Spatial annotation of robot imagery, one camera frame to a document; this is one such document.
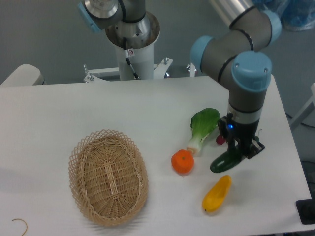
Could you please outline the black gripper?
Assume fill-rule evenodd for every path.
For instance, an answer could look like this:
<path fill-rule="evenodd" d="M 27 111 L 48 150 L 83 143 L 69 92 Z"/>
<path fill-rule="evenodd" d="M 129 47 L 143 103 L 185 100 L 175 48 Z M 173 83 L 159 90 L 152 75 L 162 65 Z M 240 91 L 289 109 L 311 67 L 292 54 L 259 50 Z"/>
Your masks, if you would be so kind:
<path fill-rule="evenodd" d="M 238 150 L 243 159 L 248 158 L 249 154 L 249 144 L 252 140 L 258 139 L 255 137 L 257 127 L 259 124 L 259 119 L 256 122 L 242 124 L 236 122 L 233 119 L 233 114 L 228 113 L 226 116 L 223 116 L 218 121 L 218 128 L 220 134 L 227 141 L 227 154 L 229 157 L 234 157 L 236 155 L 236 145 L 238 144 Z"/>

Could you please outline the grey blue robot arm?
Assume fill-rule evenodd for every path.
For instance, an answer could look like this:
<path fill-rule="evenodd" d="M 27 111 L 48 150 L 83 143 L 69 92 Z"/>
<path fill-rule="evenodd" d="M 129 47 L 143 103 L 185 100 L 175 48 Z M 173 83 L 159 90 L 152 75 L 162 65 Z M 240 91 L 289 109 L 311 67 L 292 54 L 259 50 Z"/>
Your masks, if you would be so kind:
<path fill-rule="evenodd" d="M 229 150 L 252 158 L 264 149 L 255 133 L 272 72 L 272 63 L 261 49 L 279 37 L 281 21 L 250 0 L 213 0 L 211 5 L 229 33 L 220 39 L 197 39 L 190 61 L 229 91 L 227 114 L 219 120 L 220 134 Z M 78 11 L 92 31 L 104 30 L 116 47 L 121 80 L 152 79 L 157 74 L 153 45 L 160 26 L 143 0 L 84 0 Z"/>

